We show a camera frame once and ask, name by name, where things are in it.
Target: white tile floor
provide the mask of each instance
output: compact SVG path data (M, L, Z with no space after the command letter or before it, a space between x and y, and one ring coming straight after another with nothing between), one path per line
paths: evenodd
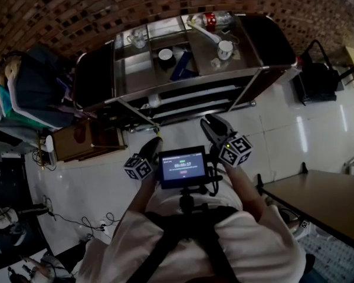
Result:
M243 167L251 179L257 173L265 182L295 175L302 162L309 169L339 172L354 155L353 85L338 92L335 102L303 106L295 102L291 84L274 84L256 102L255 107L222 115L254 146ZM160 132L164 150L209 145L199 120L162 127ZM123 163L154 136L151 131L125 134L129 145L126 151L84 162L59 163L54 172L42 172L27 155L33 201L41 202L45 194L51 198L55 213L72 220L87 216L93 225L107 212L120 219L139 187L137 181L125 175ZM61 219L55 222L48 215L39 219L55 254L77 244L78 237L88 232ZM101 232L95 235L110 242Z

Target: wooden table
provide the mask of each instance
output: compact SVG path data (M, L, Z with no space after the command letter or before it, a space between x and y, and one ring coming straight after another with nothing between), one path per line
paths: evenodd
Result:
M354 248L354 176L310 170L258 189Z

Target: white shirt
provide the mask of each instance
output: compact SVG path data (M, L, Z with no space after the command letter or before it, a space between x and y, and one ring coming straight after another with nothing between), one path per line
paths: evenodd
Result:
M147 211L160 215L179 213L178 190L158 189ZM194 194L195 204L208 202L215 206L233 206L239 212L215 225L219 242L236 277L242 283L298 282L306 259L304 250L294 240L275 206L268 207L257 223L242 210L232 187L219 185L216 197ZM141 266L163 235L163 230L143 214L127 211L109 246L94 240L87 246L86 256L77 282L126 282ZM213 276L206 252L193 239L181 240L170 251L151 276L150 283L185 283L190 279Z

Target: wall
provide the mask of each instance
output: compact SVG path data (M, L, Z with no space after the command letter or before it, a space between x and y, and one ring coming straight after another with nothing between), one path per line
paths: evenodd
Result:
M314 38L354 46L354 0L0 0L0 59L41 42L75 60L124 29L218 10L271 16L297 54Z

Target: blue object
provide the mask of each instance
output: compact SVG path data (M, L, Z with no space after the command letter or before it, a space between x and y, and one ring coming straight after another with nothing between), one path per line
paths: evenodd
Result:
M193 54L189 51L185 51L183 53L181 59L178 61L175 69L173 70L171 81L178 81L184 78L192 78L198 76L198 73L185 69L192 56Z
M19 120L22 121L23 123L27 123L35 127L48 128L47 126L35 120L29 119L28 117L23 116L22 114L19 114L16 111L14 111L12 108L11 95L9 91L1 85L0 85L0 97L4 107L5 117L9 119Z

